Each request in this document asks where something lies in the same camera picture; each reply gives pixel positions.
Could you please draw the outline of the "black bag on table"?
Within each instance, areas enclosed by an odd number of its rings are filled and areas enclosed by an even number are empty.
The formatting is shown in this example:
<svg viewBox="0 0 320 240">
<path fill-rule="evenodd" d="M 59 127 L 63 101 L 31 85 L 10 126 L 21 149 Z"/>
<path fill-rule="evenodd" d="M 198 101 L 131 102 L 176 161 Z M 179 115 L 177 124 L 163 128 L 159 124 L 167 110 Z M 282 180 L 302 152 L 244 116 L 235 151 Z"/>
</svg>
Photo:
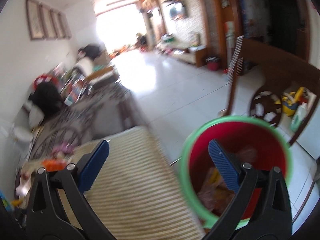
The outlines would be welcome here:
<svg viewBox="0 0 320 240">
<path fill-rule="evenodd" d="M 65 105 L 57 87 L 49 82 L 40 83 L 28 100 L 39 107 L 46 119 L 59 113 Z"/>
</svg>

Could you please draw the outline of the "low TV cabinet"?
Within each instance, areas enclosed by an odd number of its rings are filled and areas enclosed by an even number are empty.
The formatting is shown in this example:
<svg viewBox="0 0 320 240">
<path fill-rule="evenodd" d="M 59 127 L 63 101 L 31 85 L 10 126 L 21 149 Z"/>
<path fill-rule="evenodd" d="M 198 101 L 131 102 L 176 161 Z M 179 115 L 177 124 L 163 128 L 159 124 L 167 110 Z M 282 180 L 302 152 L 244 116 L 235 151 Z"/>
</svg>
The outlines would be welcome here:
<svg viewBox="0 0 320 240">
<path fill-rule="evenodd" d="M 197 68 L 206 65 L 208 49 L 206 46 L 191 46 L 183 42 L 159 42 L 155 49 L 177 60 L 193 64 Z"/>
</svg>

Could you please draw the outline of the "framed wall picture set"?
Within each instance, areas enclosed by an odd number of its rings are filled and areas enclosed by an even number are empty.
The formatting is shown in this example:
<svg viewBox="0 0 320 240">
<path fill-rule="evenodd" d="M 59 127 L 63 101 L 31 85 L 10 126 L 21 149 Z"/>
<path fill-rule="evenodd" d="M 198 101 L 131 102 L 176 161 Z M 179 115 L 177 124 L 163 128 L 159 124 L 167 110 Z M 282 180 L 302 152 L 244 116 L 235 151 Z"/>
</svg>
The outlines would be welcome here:
<svg viewBox="0 0 320 240">
<path fill-rule="evenodd" d="M 32 41 L 71 39 L 72 34 L 63 12 L 37 0 L 25 0 L 25 10 Z"/>
</svg>

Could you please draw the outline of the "dark wooden chair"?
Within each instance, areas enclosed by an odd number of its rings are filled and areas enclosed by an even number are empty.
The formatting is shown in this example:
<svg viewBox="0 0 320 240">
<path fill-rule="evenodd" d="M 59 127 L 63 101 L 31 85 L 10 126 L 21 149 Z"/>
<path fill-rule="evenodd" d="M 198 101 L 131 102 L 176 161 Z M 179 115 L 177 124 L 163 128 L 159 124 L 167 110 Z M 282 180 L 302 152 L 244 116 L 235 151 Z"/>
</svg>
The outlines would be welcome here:
<svg viewBox="0 0 320 240">
<path fill-rule="evenodd" d="M 308 114 L 289 141 L 289 145 L 293 145 L 303 133 L 318 106 L 319 69 L 286 51 L 250 38 L 244 38 L 244 36 L 239 36 L 236 38 L 235 49 L 228 68 L 230 90 L 227 108 L 224 110 L 223 116 L 229 116 L 232 113 L 237 76 L 241 72 L 242 63 L 245 61 L 258 65 L 265 79 L 264 84 L 252 96 L 248 113 L 250 116 L 256 117 L 251 111 L 253 111 L 256 103 L 262 104 L 266 110 L 276 114 L 268 122 L 274 128 L 279 125 L 283 111 L 282 107 L 279 107 L 278 110 L 276 109 L 275 103 L 271 101 L 271 95 L 275 95 L 277 99 L 281 100 L 285 90 L 289 89 L 293 84 L 306 88 L 315 95 Z M 256 96 L 262 92 L 270 92 L 271 95 L 262 96 L 257 99 Z"/>
</svg>

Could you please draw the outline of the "red bin with green rim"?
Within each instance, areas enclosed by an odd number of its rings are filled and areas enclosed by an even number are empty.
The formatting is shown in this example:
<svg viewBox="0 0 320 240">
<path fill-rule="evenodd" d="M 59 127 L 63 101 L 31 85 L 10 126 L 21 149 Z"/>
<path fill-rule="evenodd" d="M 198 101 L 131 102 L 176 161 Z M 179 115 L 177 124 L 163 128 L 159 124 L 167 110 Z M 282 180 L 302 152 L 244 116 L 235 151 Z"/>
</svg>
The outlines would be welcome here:
<svg viewBox="0 0 320 240">
<path fill-rule="evenodd" d="M 279 167 L 287 186 L 291 184 L 293 173 L 289 144 L 267 122 L 236 115 L 207 122 L 187 137 L 182 148 L 179 171 L 184 198 L 205 229 L 212 228 L 218 220 L 218 216 L 204 207 L 197 196 L 209 168 L 213 166 L 208 154 L 208 145 L 213 139 L 229 153 L 239 153 L 249 148 L 255 150 L 252 166 L 268 171 Z"/>
</svg>

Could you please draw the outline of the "yellow toy container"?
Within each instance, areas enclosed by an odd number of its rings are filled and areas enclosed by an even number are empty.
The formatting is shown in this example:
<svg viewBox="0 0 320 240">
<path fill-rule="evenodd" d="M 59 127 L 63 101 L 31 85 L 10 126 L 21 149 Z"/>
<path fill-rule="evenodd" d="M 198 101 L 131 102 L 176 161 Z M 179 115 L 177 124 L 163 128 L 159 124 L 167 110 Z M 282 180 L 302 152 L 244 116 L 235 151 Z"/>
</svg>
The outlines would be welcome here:
<svg viewBox="0 0 320 240">
<path fill-rule="evenodd" d="M 293 116 L 297 108 L 302 103 L 308 103 L 308 101 L 309 101 L 308 90 L 304 87 L 300 87 L 296 92 L 283 93 L 282 94 L 283 112 L 287 116 Z"/>
</svg>

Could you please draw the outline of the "red waste basket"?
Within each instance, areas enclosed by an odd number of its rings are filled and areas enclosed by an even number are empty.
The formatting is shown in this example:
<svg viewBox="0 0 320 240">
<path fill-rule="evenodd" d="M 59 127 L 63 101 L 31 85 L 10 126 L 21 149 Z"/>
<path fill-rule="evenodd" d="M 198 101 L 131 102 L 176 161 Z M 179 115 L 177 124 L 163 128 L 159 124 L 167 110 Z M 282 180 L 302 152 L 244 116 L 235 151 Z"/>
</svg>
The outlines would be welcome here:
<svg viewBox="0 0 320 240">
<path fill-rule="evenodd" d="M 220 59 L 218 57 L 206 58 L 206 64 L 209 70 L 217 71 L 220 68 Z"/>
</svg>

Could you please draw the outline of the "wall mounted television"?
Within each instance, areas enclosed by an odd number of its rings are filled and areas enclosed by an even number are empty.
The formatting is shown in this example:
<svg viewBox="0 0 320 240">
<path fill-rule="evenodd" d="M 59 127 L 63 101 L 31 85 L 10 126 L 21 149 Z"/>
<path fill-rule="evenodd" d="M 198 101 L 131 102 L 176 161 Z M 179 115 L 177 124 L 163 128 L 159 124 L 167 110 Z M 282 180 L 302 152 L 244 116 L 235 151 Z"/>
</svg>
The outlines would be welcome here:
<svg viewBox="0 0 320 240">
<path fill-rule="evenodd" d="M 167 6 L 171 20 L 180 20 L 187 17 L 186 7 L 183 2 L 175 2 Z"/>
</svg>

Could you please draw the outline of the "green detergent bottle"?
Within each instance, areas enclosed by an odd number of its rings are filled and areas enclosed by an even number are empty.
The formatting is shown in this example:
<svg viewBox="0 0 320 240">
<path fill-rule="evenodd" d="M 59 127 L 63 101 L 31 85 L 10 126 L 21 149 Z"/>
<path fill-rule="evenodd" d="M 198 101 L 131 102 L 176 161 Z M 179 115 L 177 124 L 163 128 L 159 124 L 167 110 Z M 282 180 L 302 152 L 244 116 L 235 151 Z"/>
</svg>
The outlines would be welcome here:
<svg viewBox="0 0 320 240">
<path fill-rule="evenodd" d="M 308 104 L 303 102 L 296 110 L 290 125 L 292 132 L 297 132 L 308 112 Z"/>
</svg>

